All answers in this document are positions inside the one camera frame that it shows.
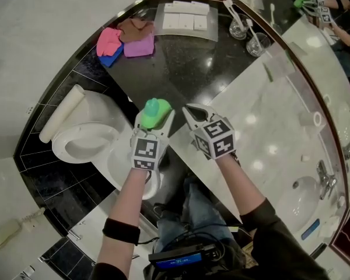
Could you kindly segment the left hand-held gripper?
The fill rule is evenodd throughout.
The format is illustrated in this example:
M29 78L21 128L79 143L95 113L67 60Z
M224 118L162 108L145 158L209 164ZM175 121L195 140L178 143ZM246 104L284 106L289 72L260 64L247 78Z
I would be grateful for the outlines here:
M134 130L130 140L132 168L148 171L156 171L164 157L169 144L169 133L174 121L175 110L170 110L162 121L159 135L146 132L142 126L142 114L140 111L134 122Z

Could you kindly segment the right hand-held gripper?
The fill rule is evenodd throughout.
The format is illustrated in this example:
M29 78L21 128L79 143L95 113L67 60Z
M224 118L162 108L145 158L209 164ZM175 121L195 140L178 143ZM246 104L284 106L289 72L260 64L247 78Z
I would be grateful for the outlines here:
M235 130L224 118L212 121L219 117L219 114L212 107L188 103L182 107L182 111L197 149L208 159L215 160L235 152Z

